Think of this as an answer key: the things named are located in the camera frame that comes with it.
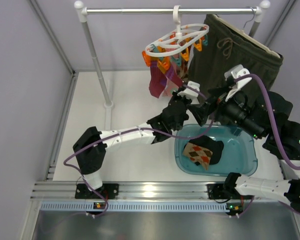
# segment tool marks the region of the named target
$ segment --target wall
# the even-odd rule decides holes
[[[290,118],[300,123],[300,0],[295,3],[270,47],[284,56],[272,90],[293,103]]]
[[[26,0],[0,1],[0,240],[24,225],[70,74]]]
[[[90,52],[74,9],[75,0],[38,0],[71,65],[93,70]],[[90,8],[243,8],[261,0],[83,0]],[[272,0],[255,38],[264,41],[287,0]],[[223,15],[242,28],[251,15]],[[202,23],[204,15],[184,15],[181,23]],[[141,52],[146,45],[176,28],[172,15],[90,15],[88,22],[101,67],[106,70],[146,69]],[[246,26],[249,32],[251,22]]]

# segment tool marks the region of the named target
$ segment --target patterned sock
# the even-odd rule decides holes
[[[161,93],[165,90],[167,85],[167,78],[158,68],[158,61],[151,59],[150,66],[151,80],[149,84],[149,91],[152,96],[159,98]]]

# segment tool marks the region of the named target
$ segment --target white tabletop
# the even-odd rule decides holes
[[[157,99],[150,95],[149,71],[107,71],[107,81],[114,81],[111,128],[119,130],[142,124],[161,113],[168,97]],[[191,113],[184,124],[196,123]],[[54,181],[76,181],[76,170],[63,165],[73,153],[73,145],[92,126],[102,131],[105,125],[104,97],[95,72],[80,72],[77,79],[60,152],[54,172]],[[258,168],[252,177],[282,180],[278,160],[262,148],[262,140],[255,141]],[[193,175],[183,172],[176,164],[175,140],[151,145],[122,148],[105,155],[100,170],[103,181],[118,182],[210,182],[225,177]],[[77,160],[69,161],[77,166]]]

